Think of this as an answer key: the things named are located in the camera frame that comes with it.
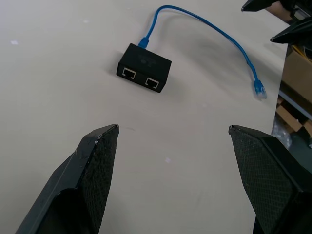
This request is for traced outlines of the small brown cardboard box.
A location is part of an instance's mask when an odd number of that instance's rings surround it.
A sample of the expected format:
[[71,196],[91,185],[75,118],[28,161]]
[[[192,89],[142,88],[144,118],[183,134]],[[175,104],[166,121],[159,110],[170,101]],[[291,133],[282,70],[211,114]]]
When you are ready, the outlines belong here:
[[312,120],[308,119],[281,96],[278,96],[277,99],[276,113],[282,119],[282,122],[285,123],[288,132],[298,132],[301,129],[305,129],[312,138]]

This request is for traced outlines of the black ethernet splitter box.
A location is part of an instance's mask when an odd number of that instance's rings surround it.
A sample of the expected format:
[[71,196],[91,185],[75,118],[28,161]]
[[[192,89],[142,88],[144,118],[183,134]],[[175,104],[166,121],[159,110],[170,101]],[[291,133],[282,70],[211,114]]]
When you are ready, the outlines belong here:
[[117,65],[116,75],[161,93],[171,64],[170,60],[131,43]]

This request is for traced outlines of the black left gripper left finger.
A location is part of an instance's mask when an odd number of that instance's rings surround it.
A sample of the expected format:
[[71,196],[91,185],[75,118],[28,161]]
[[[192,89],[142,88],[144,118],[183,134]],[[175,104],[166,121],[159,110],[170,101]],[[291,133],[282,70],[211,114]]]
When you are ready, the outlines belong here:
[[110,191],[119,126],[85,135],[52,173],[15,234],[98,234]]

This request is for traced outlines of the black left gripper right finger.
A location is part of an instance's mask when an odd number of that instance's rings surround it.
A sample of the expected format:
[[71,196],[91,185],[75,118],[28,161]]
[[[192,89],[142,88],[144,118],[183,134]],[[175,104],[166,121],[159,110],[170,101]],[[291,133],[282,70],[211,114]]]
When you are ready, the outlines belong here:
[[312,173],[269,134],[238,125],[229,134],[255,212],[253,234],[312,234]]

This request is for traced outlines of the large brown cardboard box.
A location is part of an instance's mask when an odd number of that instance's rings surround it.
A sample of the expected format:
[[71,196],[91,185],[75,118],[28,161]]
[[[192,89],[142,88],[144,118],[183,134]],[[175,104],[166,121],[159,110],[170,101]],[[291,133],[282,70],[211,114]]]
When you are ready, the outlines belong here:
[[296,46],[289,46],[282,81],[312,104],[312,61]]

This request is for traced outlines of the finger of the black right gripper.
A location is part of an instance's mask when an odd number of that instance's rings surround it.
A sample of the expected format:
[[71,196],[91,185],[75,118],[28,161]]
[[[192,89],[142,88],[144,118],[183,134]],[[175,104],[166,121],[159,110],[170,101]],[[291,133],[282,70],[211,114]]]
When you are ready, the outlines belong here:
[[270,7],[273,3],[280,0],[247,0],[242,6],[242,12],[257,12],[262,9]]
[[280,44],[297,44],[309,40],[312,40],[312,18],[296,21],[270,39],[271,42]]

